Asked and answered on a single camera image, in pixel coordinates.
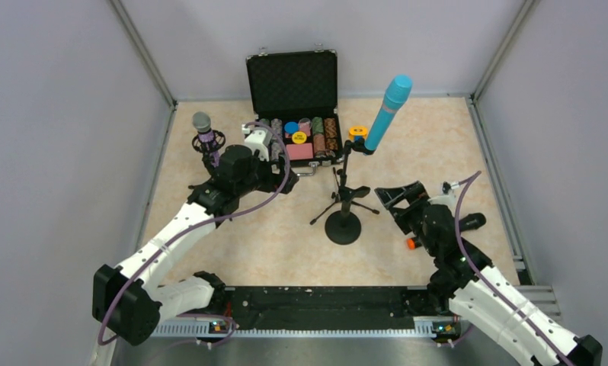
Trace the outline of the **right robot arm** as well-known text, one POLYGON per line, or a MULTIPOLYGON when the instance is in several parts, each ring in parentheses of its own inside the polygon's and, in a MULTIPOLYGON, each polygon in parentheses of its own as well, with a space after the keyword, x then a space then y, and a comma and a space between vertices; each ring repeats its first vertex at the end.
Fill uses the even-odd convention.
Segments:
POLYGON ((446 182, 435 197, 419 181, 375 190, 401 231, 434 260, 427 286, 434 305, 479 329, 518 364, 599 365, 603 347, 592 335, 576 335, 546 315, 463 238, 463 196, 455 190, 473 181, 446 182))

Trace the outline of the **black shock mount tripod stand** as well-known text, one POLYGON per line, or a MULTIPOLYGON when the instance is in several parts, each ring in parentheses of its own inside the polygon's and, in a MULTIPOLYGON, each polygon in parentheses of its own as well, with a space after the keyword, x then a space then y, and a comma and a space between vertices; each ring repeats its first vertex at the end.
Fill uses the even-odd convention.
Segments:
POLYGON ((193 149, 202 155, 202 163, 210 174, 210 179, 206 182, 206 185, 229 190, 231 183, 226 181, 216 170, 219 166, 219 151, 225 144, 225 134, 212 128, 198 130, 197 135, 192 139, 193 149))

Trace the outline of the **blue microphone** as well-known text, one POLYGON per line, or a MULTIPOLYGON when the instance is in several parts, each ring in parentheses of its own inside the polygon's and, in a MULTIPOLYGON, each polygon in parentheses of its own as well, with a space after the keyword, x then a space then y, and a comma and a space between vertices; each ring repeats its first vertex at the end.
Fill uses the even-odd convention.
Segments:
POLYGON ((396 114, 409 99, 412 86, 411 77, 403 74, 395 76, 389 83, 381 107, 364 141, 365 154, 374 154, 396 114))

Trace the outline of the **black round base stand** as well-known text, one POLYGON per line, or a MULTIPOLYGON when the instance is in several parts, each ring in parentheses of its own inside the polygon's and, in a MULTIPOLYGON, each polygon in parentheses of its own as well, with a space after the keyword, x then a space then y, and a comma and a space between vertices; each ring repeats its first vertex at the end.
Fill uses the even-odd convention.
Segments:
POLYGON ((366 197, 370 192, 371 188, 367 186, 355 189, 339 188, 341 209, 332 213, 325 221, 325 233, 333 243, 349 245, 360 237, 361 222, 357 215, 351 212, 351 206, 354 198, 366 197))

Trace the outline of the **purple glitter microphone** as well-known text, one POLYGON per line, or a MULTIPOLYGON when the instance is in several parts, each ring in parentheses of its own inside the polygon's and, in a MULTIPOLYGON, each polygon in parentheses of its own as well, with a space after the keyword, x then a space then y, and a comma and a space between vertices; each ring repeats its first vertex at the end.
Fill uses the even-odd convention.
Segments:
POLYGON ((192 124, 197 131, 197 135, 192 140, 192 147, 202 154, 206 169, 214 170, 219 165, 219 151, 226 144, 226 136, 212 128, 210 116, 202 111, 193 115, 192 124))

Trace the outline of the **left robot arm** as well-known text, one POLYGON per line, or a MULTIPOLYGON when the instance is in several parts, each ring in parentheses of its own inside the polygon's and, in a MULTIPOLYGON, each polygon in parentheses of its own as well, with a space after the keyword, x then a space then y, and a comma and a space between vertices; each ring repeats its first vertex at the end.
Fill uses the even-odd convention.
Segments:
POLYGON ((208 307, 221 284, 214 274, 198 272, 176 284, 161 281, 224 221, 289 194, 298 180, 285 154, 265 160, 247 144, 228 146, 210 178, 191 187, 179 211, 154 237, 119 264, 102 265, 94 273, 91 310, 100 323, 97 343, 122 339, 140 345, 164 321, 208 307))

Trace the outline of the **black tripod stand with clip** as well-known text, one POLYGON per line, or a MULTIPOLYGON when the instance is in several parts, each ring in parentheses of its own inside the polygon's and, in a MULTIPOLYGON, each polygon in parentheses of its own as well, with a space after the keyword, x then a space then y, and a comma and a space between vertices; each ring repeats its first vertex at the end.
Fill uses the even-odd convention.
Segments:
POLYGON ((314 225, 322 217, 323 214, 327 213, 336 204, 341 204, 341 209, 339 210, 341 219, 345 219, 350 216, 350 210, 352 206, 362 207, 363 209, 368 210, 372 214, 380 214, 377 209, 365 206, 364 204, 360 204, 354 201, 355 198, 366 197, 371 192, 370 187, 360 186, 359 188, 349 188, 347 186, 348 158, 352 152, 366 153, 368 156, 373 154, 372 150, 368 150, 365 147, 363 138, 359 138, 355 141, 345 141, 344 147, 342 149, 342 168, 333 168, 333 173, 335 175, 335 182, 337 186, 336 192, 331 195, 334 201, 329 206, 327 206, 317 217, 313 218, 309 222, 310 225, 314 225))

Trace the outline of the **black microphone orange tip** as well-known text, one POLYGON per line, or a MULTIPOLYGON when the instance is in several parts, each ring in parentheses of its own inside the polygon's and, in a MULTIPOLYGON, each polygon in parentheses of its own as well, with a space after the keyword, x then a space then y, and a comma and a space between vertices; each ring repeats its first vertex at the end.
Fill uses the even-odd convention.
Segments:
MULTIPOLYGON (((477 230, 486 223, 487 219, 483 213, 471 213, 459 220, 459 228, 461 231, 477 230)), ((406 244, 411 250, 418 249, 423 246, 421 240, 417 236, 407 238, 406 244)))

